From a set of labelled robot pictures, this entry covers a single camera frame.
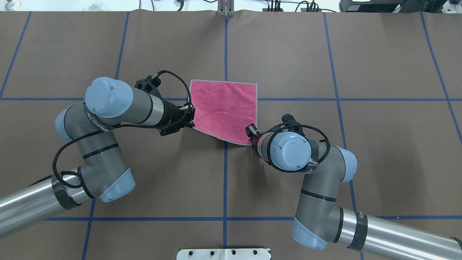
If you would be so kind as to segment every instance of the white mounting plate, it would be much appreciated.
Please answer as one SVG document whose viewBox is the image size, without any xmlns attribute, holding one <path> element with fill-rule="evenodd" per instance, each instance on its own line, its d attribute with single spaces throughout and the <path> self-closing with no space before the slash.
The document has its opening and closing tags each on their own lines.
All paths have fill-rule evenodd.
<svg viewBox="0 0 462 260">
<path fill-rule="evenodd" d="M 176 260 L 271 260 L 271 249 L 236 248 L 236 249 L 182 249 Z"/>
</svg>

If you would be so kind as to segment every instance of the light blue cap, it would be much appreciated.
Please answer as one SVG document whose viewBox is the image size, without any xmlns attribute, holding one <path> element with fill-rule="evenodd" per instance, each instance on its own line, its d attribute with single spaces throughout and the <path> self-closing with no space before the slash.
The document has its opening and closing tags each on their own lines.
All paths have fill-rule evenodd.
<svg viewBox="0 0 462 260">
<path fill-rule="evenodd" d="M 101 196 L 103 202 L 111 202 L 129 194 L 135 188 L 132 171 L 128 168 Z"/>
<path fill-rule="evenodd" d="M 88 110 L 102 118 L 120 116 L 128 110 L 132 102 L 132 88 L 121 80 L 108 77 L 95 79 L 85 93 Z"/>
<path fill-rule="evenodd" d="M 292 237 L 300 245 L 307 248 L 324 250 L 327 245 L 327 241 L 316 236 L 315 233 L 306 228 L 296 217 L 293 218 Z"/>
<path fill-rule="evenodd" d="M 64 116 L 66 115 L 66 112 L 68 111 L 69 107 L 71 107 L 72 105 L 68 106 L 65 110 L 63 110 L 61 113 L 59 113 L 59 115 L 56 117 L 56 120 L 55 120 L 55 128 L 56 128 L 56 132 L 58 132 L 58 134 L 64 138 L 64 140 L 70 142 L 72 141 L 72 138 L 67 134 L 66 132 L 66 128 L 64 128 Z"/>
<path fill-rule="evenodd" d="M 356 156 L 346 149 L 340 148 L 336 145 L 340 152 L 342 153 L 343 160 L 345 161 L 345 177 L 341 182 L 349 182 L 353 179 L 354 174 L 356 173 L 356 169 L 358 168 L 358 163 L 356 162 Z"/>
<path fill-rule="evenodd" d="M 286 171 L 296 171 L 310 161 L 311 146 L 305 137 L 294 132 L 277 134 L 270 147 L 271 160 Z"/>
</svg>

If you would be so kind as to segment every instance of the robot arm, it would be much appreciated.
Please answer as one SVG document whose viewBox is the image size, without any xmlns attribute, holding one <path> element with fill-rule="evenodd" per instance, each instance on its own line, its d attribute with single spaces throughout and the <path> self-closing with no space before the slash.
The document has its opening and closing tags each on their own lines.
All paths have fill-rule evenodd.
<svg viewBox="0 0 462 260">
<path fill-rule="evenodd" d="M 97 78 L 87 88 L 84 101 L 58 115 L 56 130 L 70 142 L 53 161 L 55 174 L 0 198 L 0 238 L 91 198 L 110 202 L 134 189 L 131 170 L 112 130 L 124 126 L 156 128 L 165 136 L 194 126 L 194 107 L 190 102 L 178 107 L 163 99 L 157 90 L 158 76 L 165 72 L 148 76 L 136 82 L 135 87 L 120 80 Z M 55 169 L 59 153 L 73 142 L 77 143 L 85 165 L 59 174 Z"/>
<path fill-rule="evenodd" d="M 254 125 L 246 131 L 260 158 L 283 172 L 305 173 L 292 230 L 298 243 L 323 250 L 328 242 L 338 242 L 392 259 L 462 259 L 462 243 L 457 238 L 338 207 L 335 202 L 340 183 L 349 182 L 356 172 L 354 154 L 330 147 L 328 140 L 306 138 L 303 125 L 291 115 L 284 115 L 282 121 L 266 133 L 258 132 Z M 326 157 L 318 161 L 318 155 Z"/>
</svg>

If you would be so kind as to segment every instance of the pink towel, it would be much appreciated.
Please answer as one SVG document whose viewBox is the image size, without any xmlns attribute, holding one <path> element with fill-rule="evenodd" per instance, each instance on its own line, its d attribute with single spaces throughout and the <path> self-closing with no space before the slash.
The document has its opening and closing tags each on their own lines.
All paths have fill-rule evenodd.
<svg viewBox="0 0 462 260">
<path fill-rule="evenodd" d="M 241 145 L 250 145 L 245 128 L 257 124 L 257 84 L 191 80 L 196 108 L 194 129 Z"/>
</svg>

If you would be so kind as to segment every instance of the black box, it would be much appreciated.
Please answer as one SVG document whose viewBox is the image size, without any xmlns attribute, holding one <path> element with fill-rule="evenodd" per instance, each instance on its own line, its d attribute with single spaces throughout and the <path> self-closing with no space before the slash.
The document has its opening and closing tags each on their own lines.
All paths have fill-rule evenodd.
<svg viewBox="0 0 462 260">
<path fill-rule="evenodd" d="M 400 0 L 370 0 L 368 2 L 356 2 L 353 0 L 340 0 L 342 12 L 393 12 L 398 7 Z"/>
</svg>

